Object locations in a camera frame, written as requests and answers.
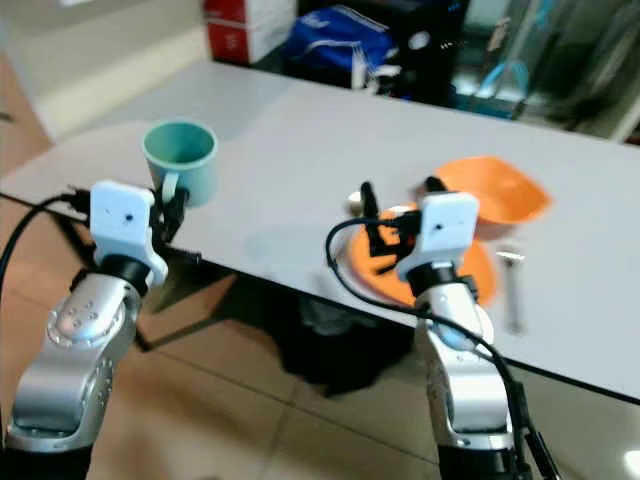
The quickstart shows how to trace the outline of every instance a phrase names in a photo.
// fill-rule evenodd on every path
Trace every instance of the metal spoon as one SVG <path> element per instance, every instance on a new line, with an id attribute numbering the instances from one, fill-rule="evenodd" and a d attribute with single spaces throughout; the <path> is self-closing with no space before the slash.
<path id="1" fill-rule="evenodd" d="M 364 205 L 362 202 L 362 197 L 360 195 L 360 190 L 356 190 L 347 197 L 347 208 L 349 210 L 349 213 L 354 217 L 359 217 L 362 215 Z"/>
<path id="2" fill-rule="evenodd" d="M 514 334 L 523 333 L 524 323 L 520 312 L 520 291 L 518 288 L 518 270 L 525 256 L 513 246 L 503 246 L 496 255 L 502 259 L 505 267 L 505 290 L 507 298 L 507 329 Z"/>

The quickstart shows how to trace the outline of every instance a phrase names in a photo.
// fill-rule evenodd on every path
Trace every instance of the cup handle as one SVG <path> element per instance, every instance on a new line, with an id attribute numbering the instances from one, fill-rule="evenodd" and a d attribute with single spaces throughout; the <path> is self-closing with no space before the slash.
<path id="1" fill-rule="evenodd" d="M 162 180 L 162 203 L 169 203 L 176 194 L 178 187 L 178 179 L 180 174 L 176 172 L 167 172 Z"/>

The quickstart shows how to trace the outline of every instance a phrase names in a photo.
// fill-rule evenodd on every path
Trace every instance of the blue bag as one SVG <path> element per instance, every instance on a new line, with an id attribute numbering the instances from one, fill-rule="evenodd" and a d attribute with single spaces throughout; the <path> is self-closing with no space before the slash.
<path id="1" fill-rule="evenodd" d="M 351 8 L 315 10 L 296 20 L 284 47 L 287 61 L 351 75 L 353 62 L 373 74 L 395 50 L 388 28 Z"/>

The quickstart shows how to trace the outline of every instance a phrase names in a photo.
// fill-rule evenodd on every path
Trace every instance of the teal cup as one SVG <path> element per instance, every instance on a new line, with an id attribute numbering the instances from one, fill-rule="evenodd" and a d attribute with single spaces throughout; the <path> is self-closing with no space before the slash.
<path id="1" fill-rule="evenodd" d="M 142 151 L 163 203 L 179 188 L 189 192 L 188 207 L 213 196 L 218 139 L 209 127 L 191 120 L 157 123 L 142 139 Z"/>

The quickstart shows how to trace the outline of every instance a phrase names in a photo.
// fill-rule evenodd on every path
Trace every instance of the tile floor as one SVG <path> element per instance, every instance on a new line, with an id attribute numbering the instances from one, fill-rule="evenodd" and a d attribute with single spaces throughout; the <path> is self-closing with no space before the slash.
<path id="1" fill-rule="evenodd" d="M 0 245 L 23 211 L 0 201 Z M 0 318 L 5 422 L 19 374 L 39 349 L 47 309 L 65 294 L 79 266 L 47 218 L 34 223 L 15 252 Z M 177 308 L 145 314 L 143 328 L 153 337 L 200 320 L 211 308 L 211 292 L 224 291 L 228 281 Z M 559 412 L 571 420 L 571 406 L 559 400 L 564 386 L 553 390 L 560 391 L 556 395 L 550 390 L 555 382 L 536 377 L 530 383 L 537 388 L 533 408 L 543 431 L 559 423 Z M 585 398 L 580 395 L 572 401 Z M 545 413 L 548 404 L 555 416 Z M 600 408 L 590 405 L 594 412 Z M 593 455 L 576 454 L 590 428 L 584 418 L 578 417 L 582 430 L 555 428 L 547 439 L 560 444 L 562 465 L 572 472 L 567 479 L 605 478 L 583 464 Z M 439 478 L 415 357 L 374 387 L 329 400 L 280 369 L 266 334 L 233 319 L 153 353 L 132 348 L 118 369 L 94 452 L 90 480 Z"/>

